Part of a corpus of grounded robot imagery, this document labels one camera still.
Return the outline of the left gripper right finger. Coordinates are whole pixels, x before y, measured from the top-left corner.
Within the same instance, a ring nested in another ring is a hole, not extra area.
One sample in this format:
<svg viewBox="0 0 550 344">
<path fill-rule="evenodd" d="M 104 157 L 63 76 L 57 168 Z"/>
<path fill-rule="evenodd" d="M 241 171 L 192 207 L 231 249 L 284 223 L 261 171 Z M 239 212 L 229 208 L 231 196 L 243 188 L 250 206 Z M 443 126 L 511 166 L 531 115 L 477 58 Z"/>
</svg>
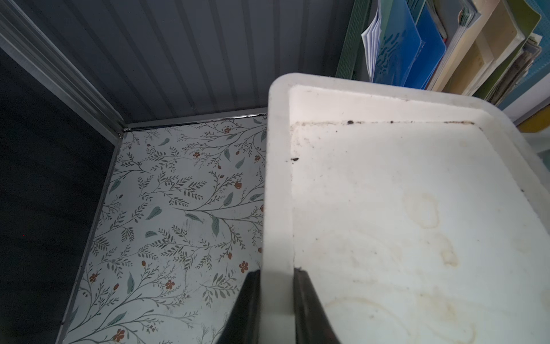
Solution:
<svg viewBox="0 0 550 344">
<path fill-rule="evenodd" d="M 340 343 L 307 271 L 294 269 L 296 343 Z"/>
</svg>

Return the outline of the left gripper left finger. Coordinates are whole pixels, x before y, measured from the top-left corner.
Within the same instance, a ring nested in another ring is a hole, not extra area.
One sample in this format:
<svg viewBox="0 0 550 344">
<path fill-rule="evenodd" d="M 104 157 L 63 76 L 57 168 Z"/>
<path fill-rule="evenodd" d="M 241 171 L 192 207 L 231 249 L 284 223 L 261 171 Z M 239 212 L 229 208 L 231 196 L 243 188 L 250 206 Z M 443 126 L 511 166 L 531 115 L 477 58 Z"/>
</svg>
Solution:
<svg viewBox="0 0 550 344">
<path fill-rule="evenodd" d="M 257 344 L 261 305 L 261 271 L 249 272 L 217 344 Z"/>
</svg>

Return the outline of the white drawer cabinet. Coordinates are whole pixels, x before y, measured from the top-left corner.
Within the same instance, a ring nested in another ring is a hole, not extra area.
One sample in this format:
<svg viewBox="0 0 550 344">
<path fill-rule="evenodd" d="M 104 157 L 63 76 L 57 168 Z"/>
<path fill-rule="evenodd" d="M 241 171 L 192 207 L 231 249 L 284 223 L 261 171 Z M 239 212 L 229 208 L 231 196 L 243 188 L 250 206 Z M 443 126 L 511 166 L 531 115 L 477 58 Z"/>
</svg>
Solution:
<svg viewBox="0 0 550 344">
<path fill-rule="evenodd" d="M 342 343 L 549 342 L 549 170 L 498 108 L 293 73 L 267 119 L 262 343 L 296 268 Z"/>
</svg>

